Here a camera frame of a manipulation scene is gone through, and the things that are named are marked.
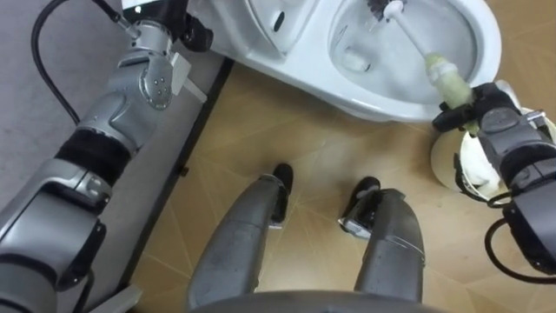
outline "white container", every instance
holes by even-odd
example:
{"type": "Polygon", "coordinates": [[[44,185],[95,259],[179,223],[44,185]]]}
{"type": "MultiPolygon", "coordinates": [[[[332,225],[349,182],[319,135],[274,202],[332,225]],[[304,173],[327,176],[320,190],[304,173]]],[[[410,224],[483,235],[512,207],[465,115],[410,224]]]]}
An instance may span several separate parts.
{"type": "MultiPolygon", "coordinates": [[[[524,114],[531,111],[532,110],[527,108],[521,108],[521,112],[524,114]]],[[[556,140],[556,125],[548,119],[545,119],[545,121],[551,137],[553,140],[556,140]]],[[[449,189],[463,192],[478,201],[481,201],[480,199],[488,201],[493,196],[506,192],[506,186],[503,183],[500,183],[499,188],[494,190],[487,188],[486,185],[481,185],[475,188],[472,183],[473,179],[470,177],[472,174],[470,173],[469,164],[466,164],[465,158],[463,157],[462,159],[464,160],[460,162],[460,156],[462,153],[465,153],[462,149],[464,143],[478,140],[478,138],[471,138],[468,132],[459,130],[452,130],[442,134],[436,143],[434,143],[431,151],[431,167],[436,178],[449,189]],[[460,163],[461,166],[460,173],[457,169],[458,163],[460,163]]],[[[483,157],[485,159],[487,158],[484,151],[481,151],[480,153],[481,155],[478,156],[478,159],[483,157]]]]}

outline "wall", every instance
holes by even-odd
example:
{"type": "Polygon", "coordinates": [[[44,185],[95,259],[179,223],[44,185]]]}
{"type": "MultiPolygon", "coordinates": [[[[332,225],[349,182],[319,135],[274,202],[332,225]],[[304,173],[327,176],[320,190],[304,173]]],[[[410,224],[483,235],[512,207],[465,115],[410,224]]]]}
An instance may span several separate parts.
{"type": "MultiPolygon", "coordinates": [[[[121,9],[119,1],[109,1],[121,9]]],[[[38,75],[30,53],[30,33],[46,0],[0,3],[0,208],[40,164],[52,157],[74,129],[38,75]]],[[[44,64],[61,92],[83,116],[102,92],[126,36],[91,1],[69,1],[47,21],[41,36],[44,64]]],[[[186,56],[191,79],[208,91],[222,57],[186,56]]],[[[129,165],[116,195],[101,216],[108,236],[93,266],[96,284],[90,301],[102,301],[117,286],[136,240],[202,104],[187,91],[175,98],[155,136],[129,165]]],[[[60,295],[60,312],[70,311],[80,290],[60,295]]]]}

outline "toilet brush bristles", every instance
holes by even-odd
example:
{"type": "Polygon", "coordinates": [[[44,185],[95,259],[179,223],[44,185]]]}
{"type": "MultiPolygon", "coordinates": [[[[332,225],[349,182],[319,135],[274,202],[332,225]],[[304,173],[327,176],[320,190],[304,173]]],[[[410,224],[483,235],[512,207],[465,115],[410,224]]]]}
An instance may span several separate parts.
{"type": "Polygon", "coordinates": [[[373,15],[381,21],[384,19],[384,9],[391,3],[393,0],[367,0],[367,5],[373,15]]]}

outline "toilet brush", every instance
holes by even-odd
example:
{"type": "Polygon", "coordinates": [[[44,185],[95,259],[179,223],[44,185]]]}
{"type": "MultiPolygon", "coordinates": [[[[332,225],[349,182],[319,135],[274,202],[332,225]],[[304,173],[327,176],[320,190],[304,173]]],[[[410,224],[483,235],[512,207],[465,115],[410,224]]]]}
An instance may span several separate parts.
{"type": "MultiPolygon", "coordinates": [[[[384,7],[384,0],[378,1],[384,7]]],[[[386,3],[382,12],[384,18],[395,20],[413,42],[415,48],[425,59],[425,67],[431,84],[436,87],[442,98],[450,109],[455,109],[463,104],[473,101],[473,90],[471,86],[460,76],[458,67],[450,63],[441,54],[430,51],[426,44],[420,40],[420,34],[416,34],[411,23],[403,16],[404,3],[401,0],[393,0],[386,3]]],[[[476,124],[466,125],[466,129],[472,134],[478,131],[476,124]]]]}

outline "white toilet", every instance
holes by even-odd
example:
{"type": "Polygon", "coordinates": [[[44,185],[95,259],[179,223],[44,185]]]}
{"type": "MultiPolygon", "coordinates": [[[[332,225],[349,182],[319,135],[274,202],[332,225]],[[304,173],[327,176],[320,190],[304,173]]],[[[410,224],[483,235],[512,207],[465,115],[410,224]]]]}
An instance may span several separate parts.
{"type": "MultiPolygon", "coordinates": [[[[395,21],[367,0],[190,0],[215,32],[213,50],[370,121],[428,122],[440,96],[395,21]]],[[[407,0],[404,15],[428,47],[472,85],[500,67],[500,29],[484,0],[407,0]]]]}

